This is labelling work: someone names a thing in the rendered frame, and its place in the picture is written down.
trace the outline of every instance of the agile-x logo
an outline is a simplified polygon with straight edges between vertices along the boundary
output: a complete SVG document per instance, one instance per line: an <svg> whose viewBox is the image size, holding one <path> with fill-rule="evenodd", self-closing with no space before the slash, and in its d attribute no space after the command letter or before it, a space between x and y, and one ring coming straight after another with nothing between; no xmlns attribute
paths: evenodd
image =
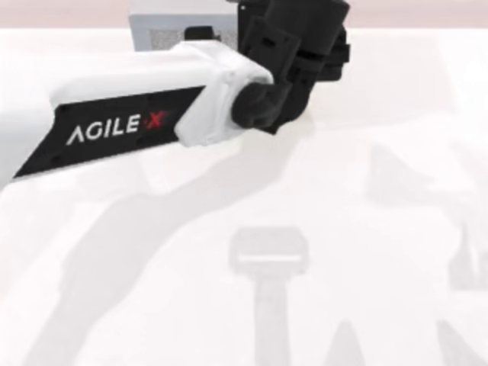
<svg viewBox="0 0 488 366"><path fill-rule="evenodd" d="M71 146L76 143L86 143L87 141L97 141L131 133L138 133L141 125L144 126L146 130L158 128L161 126L161 119L164 114L164 111L150 112L149 119L143 121L141 121L141 114L133 114L126 120L117 117L113 119L109 118L105 122L95 121L87 127L78 125L72 132L66 145Z"/></svg>

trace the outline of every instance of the white table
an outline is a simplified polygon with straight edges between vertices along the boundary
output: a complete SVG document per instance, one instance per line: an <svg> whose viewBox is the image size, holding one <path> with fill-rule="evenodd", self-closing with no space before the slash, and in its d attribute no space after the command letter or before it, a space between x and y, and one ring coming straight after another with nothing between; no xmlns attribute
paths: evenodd
<svg viewBox="0 0 488 366"><path fill-rule="evenodd" d="M254 365L228 258L247 226L307 238L293 365L485 365L488 32L351 33L344 80L277 137L7 188L0 365ZM130 48L128 30L0 32L0 56Z"/></svg>

